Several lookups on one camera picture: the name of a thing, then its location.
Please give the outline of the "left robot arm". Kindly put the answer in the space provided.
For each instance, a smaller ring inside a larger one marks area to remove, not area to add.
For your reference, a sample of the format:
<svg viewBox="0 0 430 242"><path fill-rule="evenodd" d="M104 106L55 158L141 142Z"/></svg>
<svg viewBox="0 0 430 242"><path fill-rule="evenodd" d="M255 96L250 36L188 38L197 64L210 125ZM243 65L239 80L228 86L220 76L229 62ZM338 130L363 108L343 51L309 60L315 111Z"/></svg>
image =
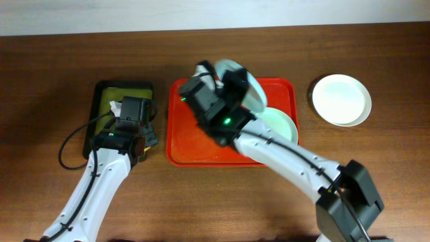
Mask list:
<svg viewBox="0 0 430 242"><path fill-rule="evenodd" d="M85 170L69 201L41 241L95 241L109 205L132 168L157 145L151 122L156 102L125 96L110 102L111 120L90 139Z"/></svg>

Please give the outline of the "pale green plate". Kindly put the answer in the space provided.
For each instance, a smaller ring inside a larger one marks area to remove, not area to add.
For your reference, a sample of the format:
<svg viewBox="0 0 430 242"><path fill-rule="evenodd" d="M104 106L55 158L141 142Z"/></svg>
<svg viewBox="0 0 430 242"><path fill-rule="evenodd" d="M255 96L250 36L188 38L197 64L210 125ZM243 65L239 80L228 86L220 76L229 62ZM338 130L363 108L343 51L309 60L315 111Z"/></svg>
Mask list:
<svg viewBox="0 0 430 242"><path fill-rule="evenodd" d="M294 121L283 111L275 108L265 108L256 113L272 130L276 131L286 139L298 144L298 129Z"/></svg>

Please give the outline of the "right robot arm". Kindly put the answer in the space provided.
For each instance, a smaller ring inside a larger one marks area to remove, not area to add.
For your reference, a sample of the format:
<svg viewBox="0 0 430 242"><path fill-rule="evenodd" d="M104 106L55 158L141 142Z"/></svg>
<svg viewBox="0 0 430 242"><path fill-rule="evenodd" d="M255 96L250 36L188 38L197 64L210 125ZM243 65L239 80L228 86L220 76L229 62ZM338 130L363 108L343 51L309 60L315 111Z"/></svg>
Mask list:
<svg viewBox="0 0 430 242"><path fill-rule="evenodd" d="M211 77L204 131L307 195L316 205L319 241L370 241L368 229L384 204L368 170L354 160L342 166L292 143L243 107L246 94L259 86L245 68L217 67Z"/></svg>

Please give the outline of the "light blue plate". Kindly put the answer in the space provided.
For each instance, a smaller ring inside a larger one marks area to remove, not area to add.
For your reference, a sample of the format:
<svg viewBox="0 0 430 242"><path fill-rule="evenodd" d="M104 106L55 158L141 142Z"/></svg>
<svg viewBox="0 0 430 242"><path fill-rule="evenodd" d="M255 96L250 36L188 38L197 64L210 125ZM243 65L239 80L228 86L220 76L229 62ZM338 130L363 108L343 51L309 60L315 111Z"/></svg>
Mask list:
<svg viewBox="0 0 430 242"><path fill-rule="evenodd" d="M227 71L244 69L243 66L230 59L219 60L215 63L214 67L216 74L220 79L223 78ZM252 76L248 71L247 81L249 83L249 88L241 104L253 114L261 113L267 107L266 94L256 78L254 78L254 76Z"/></svg>

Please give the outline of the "white plate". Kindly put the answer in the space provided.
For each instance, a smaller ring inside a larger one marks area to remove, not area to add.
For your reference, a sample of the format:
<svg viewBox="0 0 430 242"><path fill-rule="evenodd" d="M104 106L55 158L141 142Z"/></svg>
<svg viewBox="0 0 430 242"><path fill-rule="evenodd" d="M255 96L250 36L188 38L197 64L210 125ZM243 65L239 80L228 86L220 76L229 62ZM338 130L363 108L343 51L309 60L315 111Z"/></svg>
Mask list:
<svg viewBox="0 0 430 242"><path fill-rule="evenodd" d="M336 126L357 126L372 111L369 91L349 75L332 74L319 79L309 97L316 113Z"/></svg>

